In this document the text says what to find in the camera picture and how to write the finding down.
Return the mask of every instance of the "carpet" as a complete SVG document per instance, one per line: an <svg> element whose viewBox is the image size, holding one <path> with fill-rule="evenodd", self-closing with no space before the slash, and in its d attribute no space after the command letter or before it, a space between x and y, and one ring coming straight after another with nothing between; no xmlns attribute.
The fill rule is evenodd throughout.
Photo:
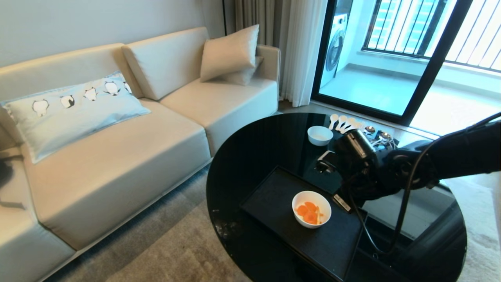
<svg viewBox="0 0 501 282"><path fill-rule="evenodd" d="M208 166L47 281L249 281L210 223L207 172ZM468 230L468 252L459 281L499 281L491 190L460 180L447 182Z"/></svg>

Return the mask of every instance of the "sofa backrest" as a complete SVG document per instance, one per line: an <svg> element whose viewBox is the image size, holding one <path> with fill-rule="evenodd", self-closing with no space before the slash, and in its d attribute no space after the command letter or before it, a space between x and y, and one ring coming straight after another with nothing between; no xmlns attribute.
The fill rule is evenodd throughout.
<svg viewBox="0 0 501 282"><path fill-rule="evenodd" d="M200 27L122 46L146 97L159 100L200 77L202 52L209 39Z"/></svg>
<svg viewBox="0 0 501 282"><path fill-rule="evenodd" d="M144 97L123 55L110 44L34 59L0 68L0 101L103 78L120 70L138 98ZM0 150L20 143L13 121L0 108Z"/></svg>

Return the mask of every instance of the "white bowl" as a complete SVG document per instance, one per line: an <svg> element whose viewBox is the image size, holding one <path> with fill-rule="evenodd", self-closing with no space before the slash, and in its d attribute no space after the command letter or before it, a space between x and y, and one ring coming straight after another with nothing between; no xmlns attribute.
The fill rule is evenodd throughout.
<svg viewBox="0 0 501 282"><path fill-rule="evenodd" d="M319 207L320 213L323 213L324 216L320 217L321 219L321 224L311 224L306 221L304 221L297 213L296 209L304 205L305 202L312 202L316 206ZM299 222L299 224L303 225L306 228L310 229L315 229L319 228L320 226L324 225L329 219L331 218L331 205L329 202L324 198L324 196L320 195L317 192L313 191L302 191L299 192L294 196L292 199L292 212L294 212L294 217L296 220Z"/></svg>
<svg viewBox="0 0 501 282"><path fill-rule="evenodd" d="M308 129L308 140L315 146L325 146L334 134L330 129L323 126L312 126Z"/></svg>

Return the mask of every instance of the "table top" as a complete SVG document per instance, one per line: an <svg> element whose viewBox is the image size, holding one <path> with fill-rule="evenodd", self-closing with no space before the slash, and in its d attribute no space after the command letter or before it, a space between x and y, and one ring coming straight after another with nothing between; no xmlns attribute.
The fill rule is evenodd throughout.
<svg viewBox="0 0 501 282"><path fill-rule="evenodd" d="M341 176L314 169L328 146L312 145L307 135L309 127L328 126L329 122L328 115L314 113L267 117L233 134L212 161L207 178L210 219L227 253L254 281L329 281L239 208L276 166L334 193ZM376 130L380 126L368 125ZM393 136L400 147L425 139L404 131ZM368 214L369 232L380 248L385 249L393 235L402 194L367 201L362 207ZM456 281L465 254L466 229L453 194L437 187L414 190L395 251L390 256L376 255L362 234L345 281Z"/></svg>

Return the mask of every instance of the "pillow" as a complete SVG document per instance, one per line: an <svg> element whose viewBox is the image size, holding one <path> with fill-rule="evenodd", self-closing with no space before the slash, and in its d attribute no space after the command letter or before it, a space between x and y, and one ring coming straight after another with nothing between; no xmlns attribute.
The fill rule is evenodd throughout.
<svg viewBox="0 0 501 282"><path fill-rule="evenodd" d="M256 66L259 25L207 40L203 47L200 82Z"/></svg>
<svg viewBox="0 0 501 282"><path fill-rule="evenodd" d="M239 84L239 85L247 85L251 81L252 76L256 72L256 69L259 67L261 62L263 61L263 57L256 57L256 66L253 68L247 68L240 71L235 71L227 74L221 75L222 80L226 80L228 82Z"/></svg>
<svg viewBox="0 0 501 282"><path fill-rule="evenodd" d="M151 112L132 95L121 72L1 105L16 123L34 164L108 126Z"/></svg>

